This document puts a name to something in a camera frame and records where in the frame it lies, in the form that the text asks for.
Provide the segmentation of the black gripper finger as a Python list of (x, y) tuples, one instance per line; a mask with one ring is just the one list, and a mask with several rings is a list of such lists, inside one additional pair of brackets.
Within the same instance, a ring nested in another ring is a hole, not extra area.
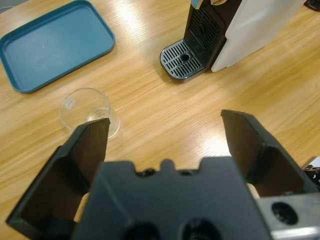
[(251, 114), (221, 111), (229, 152), (260, 197), (316, 193), (296, 161)]
[(79, 125), (50, 156), (6, 224), (30, 240), (69, 240), (96, 170), (106, 156), (110, 120)]

